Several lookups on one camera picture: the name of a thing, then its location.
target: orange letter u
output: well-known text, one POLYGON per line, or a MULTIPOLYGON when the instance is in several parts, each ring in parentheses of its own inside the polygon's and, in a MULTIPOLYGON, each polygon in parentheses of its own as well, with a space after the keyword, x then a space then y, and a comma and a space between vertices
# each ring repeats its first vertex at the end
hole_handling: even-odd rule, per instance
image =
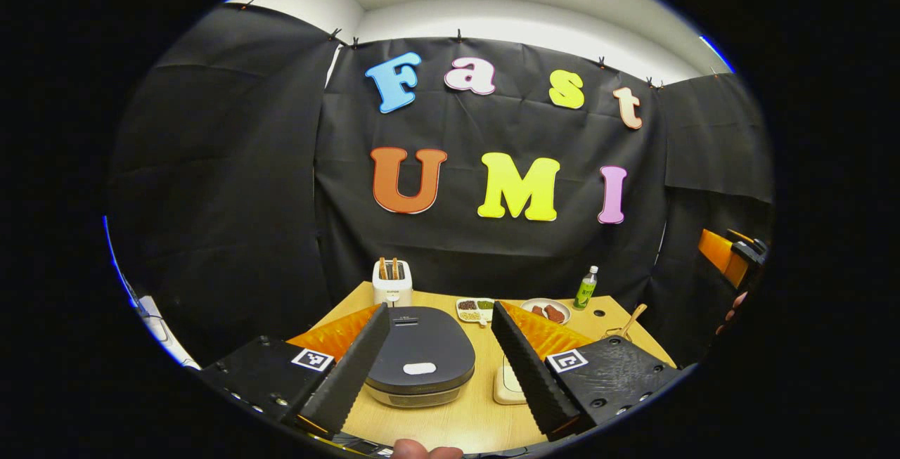
POLYGON ((435 149, 421 149, 416 158, 422 163, 422 179, 418 193, 413 197, 401 195, 397 188, 399 181, 399 163, 406 159, 406 151, 401 148, 376 148, 370 154, 375 161, 375 173, 372 192, 375 201, 388 212, 416 214, 424 212, 435 203, 437 197, 437 178, 440 175, 441 163, 447 159, 447 153, 435 149))

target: black rice cooker lid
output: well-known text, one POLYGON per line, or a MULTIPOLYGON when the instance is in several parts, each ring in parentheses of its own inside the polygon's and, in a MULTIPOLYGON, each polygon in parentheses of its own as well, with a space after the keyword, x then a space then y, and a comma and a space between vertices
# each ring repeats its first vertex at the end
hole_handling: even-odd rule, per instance
POLYGON ((475 350, 447 312, 426 306, 389 308, 391 330, 366 384, 415 395, 449 391, 475 374, 475 350))

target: rice cooker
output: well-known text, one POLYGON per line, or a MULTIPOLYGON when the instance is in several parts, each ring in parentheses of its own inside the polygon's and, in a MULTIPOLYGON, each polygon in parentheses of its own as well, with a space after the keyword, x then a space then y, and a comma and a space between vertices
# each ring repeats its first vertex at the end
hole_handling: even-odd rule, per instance
POLYGON ((427 306, 387 309, 391 330, 364 387, 398 408, 446 404, 475 374, 475 348, 447 312, 427 306))

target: spoon handle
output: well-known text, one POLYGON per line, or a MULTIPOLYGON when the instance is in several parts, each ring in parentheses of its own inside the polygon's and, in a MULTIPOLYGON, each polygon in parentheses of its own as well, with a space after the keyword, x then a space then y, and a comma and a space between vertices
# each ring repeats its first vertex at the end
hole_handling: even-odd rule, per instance
POLYGON ((626 325, 624 325, 620 335, 624 336, 624 333, 628 332, 628 328, 630 328, 631 325, 634 324, 634 321, 637 321, 637 318, 640 316, 641 313, 643 313, 644 309, 647 309, 646 304, 641 303, 641 304, 637 305, 637 309, 634 309, 634 312, 631 314, 631 318, 628 318, 628 323, 626 325))

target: human hand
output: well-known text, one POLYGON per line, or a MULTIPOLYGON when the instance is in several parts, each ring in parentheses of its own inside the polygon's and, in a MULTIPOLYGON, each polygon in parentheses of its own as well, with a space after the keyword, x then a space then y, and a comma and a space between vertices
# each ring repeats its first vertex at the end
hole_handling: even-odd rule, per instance
MULTIPOLYGON (((730 321, 732 319, 732 317, 734 317, 734 311, 737 311, 737 306, 740 306, 740 303, 743 302, 743 299, 746 296, 747 296, 747 293, 744 292, 742 295, 739 295, 739 296, 737 296, 736 299, 734 299, 734 303, 732 304, 732 309, 730 309, 730 311, 728 311, 728 313, 726 313, 726 322, 730 321)), ((716 329, 716 335, 718 335, 720 332, 722 332, 724 327, 726 327, 726 325, 724 325, 724 324, 720 325, 716 329)))
POLYGON ((463 451, 455 446, 438 446, 431 453, 418 441, 399 439, 393 446, 391 459, 461 459, 463 451))

